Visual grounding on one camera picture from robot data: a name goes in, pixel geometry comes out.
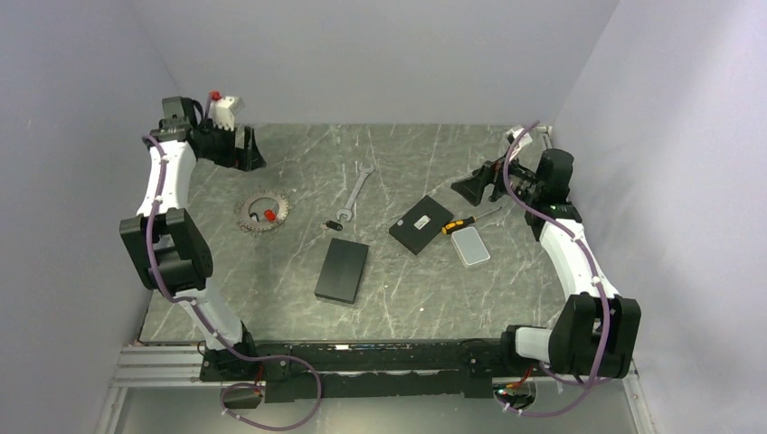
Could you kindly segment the large toothed metal ring disc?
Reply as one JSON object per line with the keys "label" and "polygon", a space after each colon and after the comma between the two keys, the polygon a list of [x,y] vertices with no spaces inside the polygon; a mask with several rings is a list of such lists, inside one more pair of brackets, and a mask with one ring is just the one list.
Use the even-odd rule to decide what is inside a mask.
{"label": "large toothed metal ring disc", "polygon": [[[267,222],[263,216],[266,210],[279,213],[277,222]],[[263,232],[277,229],[288,218],[290,205],[286,197],[272,190],[257,191],[235,205],[237,225],[244,231]]]}

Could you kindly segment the black key tag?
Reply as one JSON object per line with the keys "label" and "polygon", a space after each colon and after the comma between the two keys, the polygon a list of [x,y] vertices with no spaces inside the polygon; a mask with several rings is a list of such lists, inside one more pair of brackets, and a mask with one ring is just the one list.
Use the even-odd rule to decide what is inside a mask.
{"label": "black key tag", "polygon": [[340,222],[334,222],[334,221],[326,221],[323,223],[323,226],[332,231],[342,231],[344,229],[344,226]]}

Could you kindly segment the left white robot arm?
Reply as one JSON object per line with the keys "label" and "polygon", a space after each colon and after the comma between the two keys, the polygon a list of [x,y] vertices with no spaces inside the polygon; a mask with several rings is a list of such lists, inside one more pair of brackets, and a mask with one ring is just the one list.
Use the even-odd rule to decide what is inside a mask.
{"label": "left white robot arm", "polygon": [[150,157],[147,190],[135,216],[119,224],[119,235],[148,290],[179,305],[204,334],[208,350],[228,351],[224,368],[239,380],[260,367],[244,323],[211,281],[213,254],[187,210],[197,163],[250,172],[266,165],[251,127],[238,126],[244,103],[209,92],[201,103],[176,96],[162,101],[163,117],[142,137]]}

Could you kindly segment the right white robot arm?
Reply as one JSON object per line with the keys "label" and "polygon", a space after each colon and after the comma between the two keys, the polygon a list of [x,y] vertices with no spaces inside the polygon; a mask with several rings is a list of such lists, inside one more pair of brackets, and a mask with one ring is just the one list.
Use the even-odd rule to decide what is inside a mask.
{"label": "right white robot arm", "polygon": [[573,162],[560,149],[546,149],[535,170],[499,158],[450,186],[473,206],[488,186],[491,202],[507,195],[519,204],[563,288],[565,303],[553,327],[511,325],[502,334],[498,362],[510,375],[523,373],[533,360],[586,382],[623,378],[630,369],[641,309],[619,294],[592,254],[582,217],[568,198]]}

